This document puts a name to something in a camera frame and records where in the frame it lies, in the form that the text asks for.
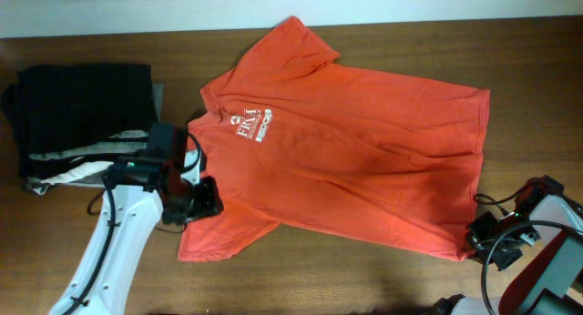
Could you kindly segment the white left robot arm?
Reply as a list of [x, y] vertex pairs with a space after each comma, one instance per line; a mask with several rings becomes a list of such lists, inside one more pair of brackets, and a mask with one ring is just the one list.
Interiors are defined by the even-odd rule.
[[53, 314], [121, 314], [143, 249], [159, 223], [218, 216], [216, 181], [200, 174], [202, 150], [185, 128], [156, 123], [145, 149], [118, 157], [102, 176], [103, 203], [86, 251]]

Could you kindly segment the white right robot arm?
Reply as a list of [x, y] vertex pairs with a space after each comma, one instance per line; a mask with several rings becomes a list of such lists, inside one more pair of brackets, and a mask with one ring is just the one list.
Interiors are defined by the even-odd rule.
[[[515, 203], [502, 218], [486, 213], [469, 225], [466, 240], [482, 265], [482, 298], [464, 295], [440, 299], [430, 315], [548, 315], [580, 314], [582, 304], [568, 296], [582, 291], [582, 205], [564, 194], [564, 186], [550, 176], [531, 178], [514, 194], [495, 200], [474, 195], [480, 205], [501, 207]], [[540, 242], [543, 249], [508, 285], [491, 298], [487, 274], [491, 264], [502, 271], [523, 256], [522, 248]]]

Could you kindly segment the red orange t-shirt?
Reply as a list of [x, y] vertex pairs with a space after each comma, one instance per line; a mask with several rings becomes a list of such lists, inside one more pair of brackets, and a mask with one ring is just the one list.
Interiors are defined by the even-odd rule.
[[338, 56], [290, 17], [201, 89], [189, 131], [224, 210], [187, 227], [180, 260], [228, 259], [281, 224], [468, 257], [489, 91]]

